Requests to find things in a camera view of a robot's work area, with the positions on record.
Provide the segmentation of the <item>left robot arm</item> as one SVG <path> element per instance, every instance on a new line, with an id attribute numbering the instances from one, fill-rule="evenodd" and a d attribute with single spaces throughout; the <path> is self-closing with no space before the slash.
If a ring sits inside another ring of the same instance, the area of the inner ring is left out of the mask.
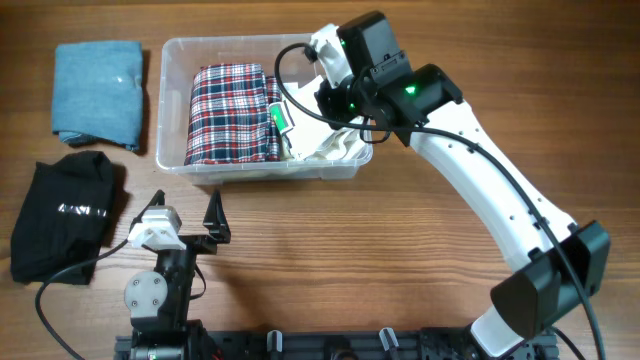
<path id="1" fill-rule="evenodd" d="M 214 255 L 228 244 L 231 230 L 216 190 L 203 219 L 206 232 L 181 235 L 182 221 L 174 207 L 157 191 L 131 223 L 127 240 L 136 248 L 156 254 L 153 270 L 134 275 L 124 290 L 132 335 L 116 340 L 116 359 L 222 359 L 222 350 L 200 320 L 188 318 L 189 304 L 201 294 L 192 292 L 202 271 L 201 254 Z"/>

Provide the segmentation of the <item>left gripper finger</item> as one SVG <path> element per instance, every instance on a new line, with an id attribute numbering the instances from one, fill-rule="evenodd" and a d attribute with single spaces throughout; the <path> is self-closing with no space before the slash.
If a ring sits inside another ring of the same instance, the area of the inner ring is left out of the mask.
<path id="1" fill-rule="evenodd" d="M 215 190 L 203 219 L 203 226 L 211 237 L 229 237 L 230 227 L 223 210 L 221 193 Z"/>
<path id="2" fill-rule="evenodd" d="M 164 206 L 165 205 L 165 192 L 161 189 L 157 190 L 149 202 L 145 205 L 145 207 L 141 210 L 141 212 L 134 217 L 131 222 L 132 225 L 136 225 L 142 222 L 142 217 L 144 213 L 153 206 Z"/>

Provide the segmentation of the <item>white t-shirt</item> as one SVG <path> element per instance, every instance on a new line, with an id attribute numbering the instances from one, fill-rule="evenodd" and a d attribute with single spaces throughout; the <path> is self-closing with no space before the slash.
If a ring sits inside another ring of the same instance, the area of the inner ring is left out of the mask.
<path id="1" fill-rule="evenodd" d="M 274 76 L 266 77 L 271 140 L 269 152 L 279 161 L 304 161 L 335 131 L 328 124 L 306 115 L 281 93 Z"/>

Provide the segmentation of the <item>plaid shirt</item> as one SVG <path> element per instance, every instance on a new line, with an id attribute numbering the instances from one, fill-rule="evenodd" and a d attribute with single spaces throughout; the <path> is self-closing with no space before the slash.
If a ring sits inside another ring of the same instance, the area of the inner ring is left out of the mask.
<path id="1" fill-rule="evenodd" d="M 275 80 L 257 63 L 201 68 L 191 89 L 184 164 L 279 161 L 279 132 L 269 113 L 279 99 Z"/>

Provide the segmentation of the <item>black garment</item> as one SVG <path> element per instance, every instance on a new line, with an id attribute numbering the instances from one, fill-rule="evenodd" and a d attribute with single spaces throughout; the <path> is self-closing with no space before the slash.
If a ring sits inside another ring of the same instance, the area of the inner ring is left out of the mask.
<path id="1" fill-rule="evenodd" d="M 114 166 L 101 151 L 38 162 L 11 235 L 12 279 L 43 282 L 97 257 L 115 195 Z"/>

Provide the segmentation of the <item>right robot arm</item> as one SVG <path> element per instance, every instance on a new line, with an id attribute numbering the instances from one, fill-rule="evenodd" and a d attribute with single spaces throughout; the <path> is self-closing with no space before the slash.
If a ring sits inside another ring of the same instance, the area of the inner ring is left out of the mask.
<path id="1" fill-rule="evenodd" d="M 482 220 L 511 269 L 470 326 L 469 356 L 502 359 L 551 328 L 600 288 L 611 245 L 597 222 L 577 224 L 543 196 L 482 129 L 438 66 L 410 65 L 380 12 L 313 34 L 325 70 L 318 107 L 333 126 L 356 116 L 431 163 Z"/>

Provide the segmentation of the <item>cream cloth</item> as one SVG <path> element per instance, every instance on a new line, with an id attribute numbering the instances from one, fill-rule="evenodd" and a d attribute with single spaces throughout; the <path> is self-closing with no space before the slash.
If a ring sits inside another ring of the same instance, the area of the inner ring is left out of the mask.
<path id="1" fill-rule="evenodd" d="M 350 160 L 357 158 L 367 147 L 355 129 L 335 131 L 304 161 Z"/>

